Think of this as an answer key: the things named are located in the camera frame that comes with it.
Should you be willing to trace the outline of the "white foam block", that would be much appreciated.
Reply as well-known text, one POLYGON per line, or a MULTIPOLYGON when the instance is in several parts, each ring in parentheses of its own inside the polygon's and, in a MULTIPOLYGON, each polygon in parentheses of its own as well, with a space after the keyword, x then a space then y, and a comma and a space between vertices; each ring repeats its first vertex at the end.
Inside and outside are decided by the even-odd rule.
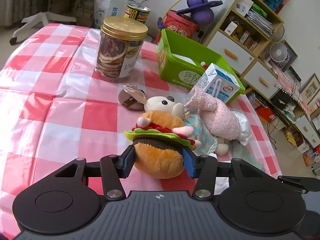
POLYGON ((185 62, 188 62, 190 64, 196 65, 196 63, 192 59, 190 59, 188 57, 185 57, 185 56, 182 56, 182 55, 177 55, 177 54, 172 54, 172 55, 174 57, 178 58, 178 59, 181 59, 181 60, 185 61, 185 62))

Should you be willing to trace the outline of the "black yellow tin can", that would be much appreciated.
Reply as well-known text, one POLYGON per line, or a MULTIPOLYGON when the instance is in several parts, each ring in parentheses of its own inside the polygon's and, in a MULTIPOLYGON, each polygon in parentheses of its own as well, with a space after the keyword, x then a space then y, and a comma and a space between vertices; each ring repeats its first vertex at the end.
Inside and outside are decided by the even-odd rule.
POLYGON ((131 18, 141 23, 145 23, 148 19, 150 9, 146 6, 136 3, 128 3, 124 12, 125 18, 131 18))

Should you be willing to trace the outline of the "pink plush towel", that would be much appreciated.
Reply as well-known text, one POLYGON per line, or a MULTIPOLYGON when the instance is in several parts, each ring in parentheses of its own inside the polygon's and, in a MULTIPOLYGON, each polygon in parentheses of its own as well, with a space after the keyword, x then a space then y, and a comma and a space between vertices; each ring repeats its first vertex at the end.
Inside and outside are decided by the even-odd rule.
POLYGON ((193 87, 189 92, 185 108, 197 110, 211 135, 226 140, 237 140, 246 146, 252 130, 247 117, 237 111, 230 110, 218 98, 204 92, 199 87, 193 87))

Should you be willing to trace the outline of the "beige bunny doll blue dress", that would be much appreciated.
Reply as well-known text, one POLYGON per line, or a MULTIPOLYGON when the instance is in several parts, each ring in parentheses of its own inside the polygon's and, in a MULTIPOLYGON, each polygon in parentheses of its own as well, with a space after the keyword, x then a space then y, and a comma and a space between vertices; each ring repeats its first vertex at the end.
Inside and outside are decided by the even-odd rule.
POLYGON ((217 158, 218 155, 225 155, 229 150, 229 146, 225 143, 223 138, 210 134, 204 121, 197 112, 185 112, 184 105, 175 102, 175 99, 172 96, 153 96, 148 98, 146 103, 144 103, 144 110, 146 112, 169 112, 180 117, 186 126, 192 127, 194 131, 190 138, 201 142, 201 146, 197 146, 194 150, 196 155, 205 154, 217 158))

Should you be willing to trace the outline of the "red snack bucket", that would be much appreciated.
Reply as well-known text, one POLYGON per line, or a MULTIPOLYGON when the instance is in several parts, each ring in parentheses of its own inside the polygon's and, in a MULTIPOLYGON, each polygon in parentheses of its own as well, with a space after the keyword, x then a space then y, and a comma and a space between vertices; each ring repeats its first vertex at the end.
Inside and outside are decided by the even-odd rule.
POLYGON ((178 15, 175 10, 170 10, 164 18, 159 17, 157 21, 159 30, 169 29, 187 38, 191 38, 193 34, 199 31, 199 25, 185 15, 178 15))

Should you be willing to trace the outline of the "green plastic bin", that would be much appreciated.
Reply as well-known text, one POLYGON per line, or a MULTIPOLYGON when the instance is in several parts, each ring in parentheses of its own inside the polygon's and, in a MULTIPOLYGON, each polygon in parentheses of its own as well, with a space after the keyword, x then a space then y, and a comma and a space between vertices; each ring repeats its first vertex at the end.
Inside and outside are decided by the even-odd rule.
POLYGON ((213 63, 231 74, 231 79, 239 85, 239 89, 234 92, 229 102, 245 93, 240 79, 222 55, 185 36, 169 29, 162 29, 157 44, 157 54, 159 76, 164 81, 192 88, 205 72, 201 63, 207 67, 213 63))

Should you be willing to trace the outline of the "plush hamburger toy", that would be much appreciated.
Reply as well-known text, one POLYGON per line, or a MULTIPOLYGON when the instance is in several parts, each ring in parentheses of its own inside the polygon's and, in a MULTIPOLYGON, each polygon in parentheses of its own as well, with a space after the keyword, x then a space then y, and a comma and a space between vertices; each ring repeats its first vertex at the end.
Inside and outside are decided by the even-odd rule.
POLYGON ((183 149, 193 151, 202 145, 191 137, 193 132, 194 128, 176 115, 148 111, 124 135, 135 148, 136 169, 156 179, 170 179, 184 170, 183 149))

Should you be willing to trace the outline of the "gold lid cookie jar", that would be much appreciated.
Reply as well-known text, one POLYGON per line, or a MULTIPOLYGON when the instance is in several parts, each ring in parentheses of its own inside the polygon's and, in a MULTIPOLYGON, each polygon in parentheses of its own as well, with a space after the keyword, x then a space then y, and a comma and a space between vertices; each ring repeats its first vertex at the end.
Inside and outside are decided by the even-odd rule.
POLYGON ((95 70, 105 80, 131 75, 148 33, 145 24, 131 18, 107 16, 101 25, 95 70))

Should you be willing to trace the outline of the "white desk fan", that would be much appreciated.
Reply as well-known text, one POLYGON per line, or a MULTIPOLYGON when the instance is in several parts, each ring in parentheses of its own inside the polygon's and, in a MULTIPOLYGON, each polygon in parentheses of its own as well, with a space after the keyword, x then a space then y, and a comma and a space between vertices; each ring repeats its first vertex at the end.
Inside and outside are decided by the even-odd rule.
POLYGON ((269 56, 279 68, 285 67, 290 59, 287 46, 281 42, 275 42, 270 46, 269 56))

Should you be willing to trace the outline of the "wooden white drawer cabinet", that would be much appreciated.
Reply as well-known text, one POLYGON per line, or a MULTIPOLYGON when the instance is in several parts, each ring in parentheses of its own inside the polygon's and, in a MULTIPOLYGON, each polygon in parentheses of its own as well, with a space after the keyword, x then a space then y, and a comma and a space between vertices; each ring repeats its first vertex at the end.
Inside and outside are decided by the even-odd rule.
POLYGON ((225 57, 241 81, 270 100, 279 90, 278 76, 263 54, 283 23, 263 0, 226 0, 201 43, 225 57))

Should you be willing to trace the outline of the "red white checkered tablecloth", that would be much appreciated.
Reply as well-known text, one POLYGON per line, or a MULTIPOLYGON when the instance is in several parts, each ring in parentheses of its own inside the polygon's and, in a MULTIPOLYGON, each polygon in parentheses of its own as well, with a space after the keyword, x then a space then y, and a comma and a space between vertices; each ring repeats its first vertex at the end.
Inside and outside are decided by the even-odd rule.
POLYGON ((24 41, 1 70, 1 233, 13 239, 15 197, 66 163, 121 154, 139 116, 118 101, 123 81, 95 72, 100 33, 62 24, 24 41))

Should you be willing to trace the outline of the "white red plush snowman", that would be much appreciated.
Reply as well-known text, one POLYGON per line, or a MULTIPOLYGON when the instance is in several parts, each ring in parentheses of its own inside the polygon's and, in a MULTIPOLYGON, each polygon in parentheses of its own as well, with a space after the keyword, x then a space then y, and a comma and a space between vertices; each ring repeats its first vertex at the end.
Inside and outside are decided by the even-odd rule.
POLYGON ((207 65, 204 61, 202 61, 202 62, 200 63, 200 65, 201 65, 204 69, 207 69, 207 68, 208 68, 208 65, 207 65))

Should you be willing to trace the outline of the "white blue milk carton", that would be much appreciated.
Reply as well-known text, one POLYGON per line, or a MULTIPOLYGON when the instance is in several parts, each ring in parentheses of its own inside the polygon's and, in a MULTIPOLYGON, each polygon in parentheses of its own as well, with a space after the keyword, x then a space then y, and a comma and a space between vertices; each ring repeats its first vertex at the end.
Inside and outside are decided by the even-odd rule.
POLYGON ((194 87, 200 88, 224 103, 231 103, 240 95, 240 82, 231 72, 211 63, 194 87))

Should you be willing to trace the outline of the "white office chair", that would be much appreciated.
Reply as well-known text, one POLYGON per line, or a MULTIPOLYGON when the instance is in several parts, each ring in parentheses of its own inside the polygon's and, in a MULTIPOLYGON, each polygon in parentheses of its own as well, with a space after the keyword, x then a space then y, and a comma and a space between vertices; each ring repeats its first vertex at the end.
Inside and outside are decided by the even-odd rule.
POLYGON ((35 25, 39 24, 40 22, 46 26, 49 24, 49 21, 56 21, 56 22, 66 22, 66 23, 76 23, 76 18, 73 16, 64 16, 56 13, 52 13, 48 9, 48 2, 49 0, 44 0, 44 4, 42 6, 41 12, 38 12, 35 15, 31 15, 29 17, 23 18, 21 23, 24 25, 17 29, 10 39, 9 43, 13 46, 17 42, 18 35, 21 35, 25 31, 31 29, 35 25))

